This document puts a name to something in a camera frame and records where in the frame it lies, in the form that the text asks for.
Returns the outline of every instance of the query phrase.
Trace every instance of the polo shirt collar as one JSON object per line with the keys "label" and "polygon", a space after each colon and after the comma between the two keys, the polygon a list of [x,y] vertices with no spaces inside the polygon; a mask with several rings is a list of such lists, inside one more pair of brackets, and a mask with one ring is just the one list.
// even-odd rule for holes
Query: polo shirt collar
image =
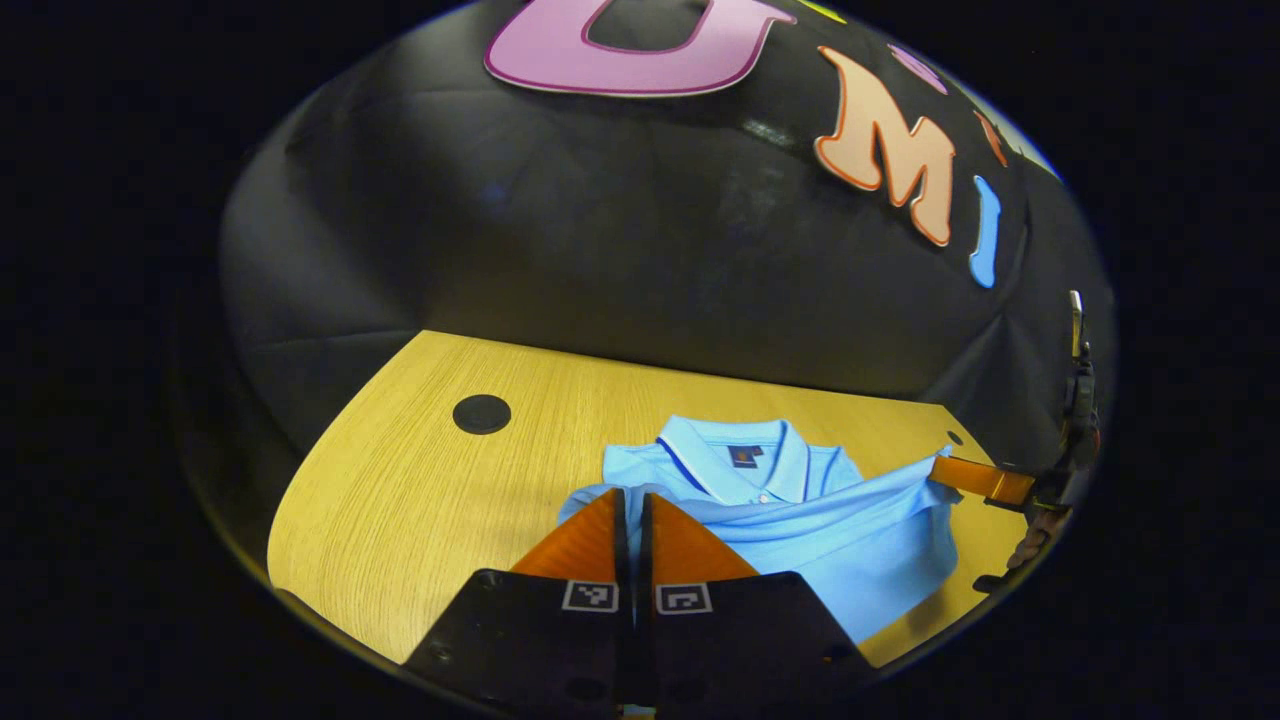
{"label": "polo shirt collar", "polygon": [[[773,466],[762,486],[733,469],[726,445],[768,445]],[[658,436],[685,478],[723,505],[803,502],[809,483],[809,446],[786,420],[769,423],[704,423],[672,415]]]}

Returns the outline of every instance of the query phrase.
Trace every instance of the wood grain surface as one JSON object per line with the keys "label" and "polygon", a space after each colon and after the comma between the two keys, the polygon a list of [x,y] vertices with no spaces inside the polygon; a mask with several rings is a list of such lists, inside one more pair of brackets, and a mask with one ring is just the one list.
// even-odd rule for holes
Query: wood grain surface
{"label": "wood grain surface", "polygon": [[[512,409],[502,430],[453,423],[472,395]],[[276,511],[271,583],[403,662],[472,571],[509,569],[556,527],[575,489],[602,482],[607,445],[646,445],[671,415],[790,420],[805,442],[842,446],[876,478],[955,445],[989,462],[940,405],[684,373],[424,331],[348,404],[303,460]],[[881,666],[984,596],[1025,534],[1015,512],[965,493],[952,514],[960,565],[931,598],[859,648]]]}

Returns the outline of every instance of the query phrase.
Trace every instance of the light blue polo shirt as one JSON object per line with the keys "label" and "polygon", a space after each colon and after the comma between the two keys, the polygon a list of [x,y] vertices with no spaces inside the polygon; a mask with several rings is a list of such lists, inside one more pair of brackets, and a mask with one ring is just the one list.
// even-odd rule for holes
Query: light blue polo shirt
{"label": "light blue polo shirt", "polygon": [[[946,446],[938,455],[950,452]],[[657,493],[759,573],[800,573],[860,643],[933,594],[956,568],[951,505],[961,496],[928,479],[933,457],[863,482],[842,448],[806,445],[786,420],[672,416],[654,445],[607,447],[604,483],[573,492],[559,521],[621,486],[637,564],[644,495]]]}

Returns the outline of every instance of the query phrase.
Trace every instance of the wooden table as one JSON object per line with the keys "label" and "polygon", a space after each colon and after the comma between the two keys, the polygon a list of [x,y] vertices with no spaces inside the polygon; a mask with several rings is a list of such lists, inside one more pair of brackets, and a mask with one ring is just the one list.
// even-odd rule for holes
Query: wooden table
{"label": "wooden table", "polygon": [[[453,406],[497,395],[502,430],[475,436]],[[271,583],[403,662],[472,571],[509,569],[556,527],[575,489],[599,483],[607,445],[646,445],[671,415],[790,420],[842,446],[865,478],[955,445],[991,460],[940,405],[728,379],[422,332],[347,405],[294,475],[268,550]],[[959,436],[954,443],[947,432]],[[1002,574],[1023,518],[965,493],[952,514],[960,565],[937,593],[859,650],[874,666],[973,609]]]}

